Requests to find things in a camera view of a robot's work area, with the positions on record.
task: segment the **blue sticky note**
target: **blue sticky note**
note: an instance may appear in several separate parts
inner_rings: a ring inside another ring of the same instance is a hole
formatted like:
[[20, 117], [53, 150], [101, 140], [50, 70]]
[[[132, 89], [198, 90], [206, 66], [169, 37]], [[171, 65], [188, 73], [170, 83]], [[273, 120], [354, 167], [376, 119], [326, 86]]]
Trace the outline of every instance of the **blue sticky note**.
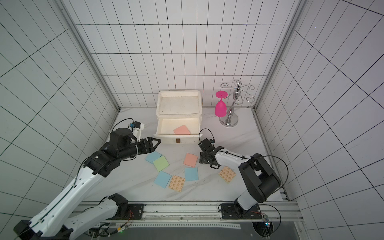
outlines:
[[185, 180], [186, 181], [196, 181], [198, 179], [199, 179], [199, 174], [197, 173], [197, 167], [185, 168]]
[[171, 178], [171, 175], [169, 175], [168, 173], [165, 173], [163, 171], [160, 171], [159, 174], [157, 175], [154, 183], [159, 185], [162, 188], [166, 188], [170, 178]]
[[159, 157], [161, 157], [161, 154], [154, 151], [154, 152], [151, 152], [150, 154], [148, 154], [147, 157], [145, 158], [145, 160], [147, 160], [148, 162], [153, 164], [153, 161], [155, 161]]

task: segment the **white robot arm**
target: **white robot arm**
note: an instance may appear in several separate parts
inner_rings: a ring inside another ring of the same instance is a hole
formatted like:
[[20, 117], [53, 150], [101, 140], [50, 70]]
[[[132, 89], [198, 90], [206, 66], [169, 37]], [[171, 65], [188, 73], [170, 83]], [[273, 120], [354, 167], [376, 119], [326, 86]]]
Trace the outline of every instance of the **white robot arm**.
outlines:
[[199, 162], [210, 164], [211, 168], [215, 168], [213, 166], [219, 168], [220, 165], [239, 168], [247, 187], [247, 190], [234, 201], [236, 214], [240, 218], [281, 187], [280, 178], [262, 155], [256, 153], [252, 156], [241, 156], [224, 147], [215, 147], [213, 142], [213, 139], [204, 139], [199, 143], [202, 150]]
[[119, 194], [109, 196], [84, 213], [68, 217], [88, 193], [120, 165], [120, 161], [153, 152], [160, 144], [159, 139], [152, 137], [139, 139], [144, 124], [133, 122], [131, 127], [132, 131], [128, 128], [112, 131], [109, 142], [83, 161], [84, 166], [82, 163], [77, 176], [45, 209], [14, 227], [18, 237], [22, 240], [73, 240], [105, 219], [124, 219], [130, 209], [128, 201]]
[[[76, 178], [45, 209], [31, 220], [21, 220], [14, 227], [18, 237], [22, 240], [74, 240], [105, 219], [125, 219], [131, 212], [131, 204], [119, 194], [109, 196], [84, 213], [68, 217], [88, 193], [120, 165], [120, 161], [153, 152], [160, 144], [159, 139], [152, 137], [139, 140], [144, 124], [133, 122], [131, 127], [132, 131], [119, 128], [111, 132], [109, 142], [83, 161], [84, 166], [80, 166]], [[280, 179], [260, 154], [240, 156], [224, 147], [214, 147], [208, 139], [201, 141], [199, 146], [202, 150], [200, 163], [211, 167], [226, 165], [239, 168], [247, 187], [233, 203], [240, 218], [253, 207], [258, 207], [258, 203], [264, 202], [281, 185]], [[135, 217], [140, 219], [141, 215], [135, 214]]]

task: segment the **green sticky note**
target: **green sticky note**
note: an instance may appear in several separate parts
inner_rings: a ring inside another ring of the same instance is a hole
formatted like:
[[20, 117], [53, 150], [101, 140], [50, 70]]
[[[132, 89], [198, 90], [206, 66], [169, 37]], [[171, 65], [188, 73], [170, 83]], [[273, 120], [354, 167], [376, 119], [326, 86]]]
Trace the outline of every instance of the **green sticky note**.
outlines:
[[169, 163], [164, 156], [161, 156], [153, 161], [153, 164], [155, 165], [158, 172], [169, 166]]

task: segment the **pink wine glass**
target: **pink wine glass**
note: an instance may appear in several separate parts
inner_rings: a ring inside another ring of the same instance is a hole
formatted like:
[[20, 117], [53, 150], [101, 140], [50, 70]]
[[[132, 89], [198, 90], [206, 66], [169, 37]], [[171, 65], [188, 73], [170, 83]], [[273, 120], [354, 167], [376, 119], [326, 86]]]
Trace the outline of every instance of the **pink wine glass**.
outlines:
[[223, 98], [228, 97], [228, 93], [226, 91], [218, 91], [216, 96], [220, 98], [220, 101], [216, 104], [215, 115], [225, 117], [227, 115], [227, 105], [223, 102]]

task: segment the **mounting plate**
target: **mounting plate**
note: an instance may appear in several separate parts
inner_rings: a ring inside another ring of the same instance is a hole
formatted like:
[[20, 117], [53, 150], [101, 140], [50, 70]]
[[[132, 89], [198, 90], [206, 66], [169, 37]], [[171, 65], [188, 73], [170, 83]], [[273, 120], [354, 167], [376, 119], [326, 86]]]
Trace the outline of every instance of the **mounting plate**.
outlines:
[[262, 219], [261, 214], [253, 213], [253, 212], [260, 212], [260, 207], [258, 204], [251, 207], [245, 214], [243, 214], [243, 217], [240, 218], [235, 213], [235, 204], [220, 204], [221, 208], [221, 217], [222, 219]]
[[144, 204], [127, 204], [127, 215], [124, 218], [116, 219], [115, 217], [110, 218], [110, 220], [128, 220], [129, 219], [129, 210], [133, 213], [133, 220], [140, 220], [143, 215]]
[[127, 209], [133, 212], [133, 220], [140, 220], [143, 216], [144, 204], [128, 204]]

